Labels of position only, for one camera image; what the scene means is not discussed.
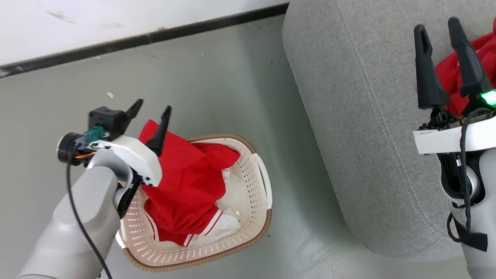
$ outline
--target gray robot arm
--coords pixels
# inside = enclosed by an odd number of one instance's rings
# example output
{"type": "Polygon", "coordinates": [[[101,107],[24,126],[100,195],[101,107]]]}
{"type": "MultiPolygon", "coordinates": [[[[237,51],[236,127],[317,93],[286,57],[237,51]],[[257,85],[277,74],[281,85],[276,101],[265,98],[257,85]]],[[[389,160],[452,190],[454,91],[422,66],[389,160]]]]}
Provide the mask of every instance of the gray robot arm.
{"type": "MultiPolygon", "coordinates": [[[[72,187],[81,221],[104,258],[120,226],[113,205],[117,186],[114,171],[98,166],[87,169],[72,187]]],[[[74,218],[66,195],[57,205],[19,277],[94,279],[102,268],[74,218]]]]}
{"type": "Polygon", "coordinates": [[[94,279],[101,273],[121,218],[136,190],[142,184],[157,187],[162,179],[158,157],[171,107],[162,115],[153,138],[143,144],[123,135],[141,104],[142,100],[138,100],[126,113],[106,107],[94,110],[89,114],[88,132],[69,133],[59,141],[57,155],[68,164],[68,175],[71,165],[86,167],[72,187],[67,179],[81,224],[77,222],[68,193],[55,208],[20,278],[94,279]]]}

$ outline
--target white label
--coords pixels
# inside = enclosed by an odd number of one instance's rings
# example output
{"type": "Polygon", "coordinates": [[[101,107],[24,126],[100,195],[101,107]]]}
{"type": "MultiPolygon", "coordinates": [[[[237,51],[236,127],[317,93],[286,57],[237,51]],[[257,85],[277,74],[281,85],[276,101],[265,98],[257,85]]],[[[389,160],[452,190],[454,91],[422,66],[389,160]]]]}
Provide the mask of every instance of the white label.
{"type": "Polygon", "coordinates": [[[413,137],[416,139],[418,136],[422,135],[427,135],[427,134],[432,134],[432,133],[437,133],[439,132],[438,130],[420,130],[420,131],[413,131],[413,137]]]}

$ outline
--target gray floor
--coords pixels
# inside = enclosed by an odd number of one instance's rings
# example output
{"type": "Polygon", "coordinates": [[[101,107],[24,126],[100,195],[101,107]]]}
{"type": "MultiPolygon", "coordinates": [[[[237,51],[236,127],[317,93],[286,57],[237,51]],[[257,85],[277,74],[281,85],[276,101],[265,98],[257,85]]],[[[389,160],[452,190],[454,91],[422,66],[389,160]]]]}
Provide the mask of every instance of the gray floor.
{"type": "Polygon", "coordinates": [[[143,98],[129,136],[172,105],[170,130],[182,137],[236,133],[251,141],[270,174],[274,216],[254,247],[165,274],[136,269],[114,244],[107,259],[114,278],[468,278],[463,259],[399,262],[350,235],[284,54],[283,19],[0,80],[0,277],[16,276],[65,194],[64,166],[55,158],[60,136],[83,132],[92,109],[126,109],[143,98]]]}

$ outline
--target gray couch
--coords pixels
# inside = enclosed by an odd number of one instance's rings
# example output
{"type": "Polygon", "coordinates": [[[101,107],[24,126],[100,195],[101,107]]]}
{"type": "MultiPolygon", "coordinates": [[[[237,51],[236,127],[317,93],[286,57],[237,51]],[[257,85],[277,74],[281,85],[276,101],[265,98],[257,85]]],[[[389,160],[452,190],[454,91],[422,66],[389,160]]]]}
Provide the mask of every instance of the gray couch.
{"type": "Polygon", "coordinates": [[[414,261],[462,255],[446,232],[449,201],[435,155],[418,155],[413,29],[434,63],[453,50],[447,21],[469,39],[492,31],[495,0],[294,0],[284,44],[351,232],[375,253],[414,261]]]}

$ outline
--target laundry basket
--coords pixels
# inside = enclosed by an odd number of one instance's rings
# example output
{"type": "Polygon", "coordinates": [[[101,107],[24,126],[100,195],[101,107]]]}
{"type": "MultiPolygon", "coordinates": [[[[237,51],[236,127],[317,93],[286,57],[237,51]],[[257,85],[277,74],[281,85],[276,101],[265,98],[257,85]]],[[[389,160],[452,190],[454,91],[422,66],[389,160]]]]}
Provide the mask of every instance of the laundry basket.
{"type": "Polygon", "coordinates": [[[246,139],[231,134],[198,137],[188,141],[223,144],[241,155],[231,171],[241,178],[243,184],[236,185],[233,193],[227,191],[219,200],[239,213],[241,227],[235,234],[216,242],[190,247],[154,240],[152,227],[143,209],[148,197],[139,189],[126,216],[121,220],[116,239],[129,261],[148,272],[182,269],[226,257],[255,244],[269,229],[272,190],[267,169],[255,148],[246,139]]]}

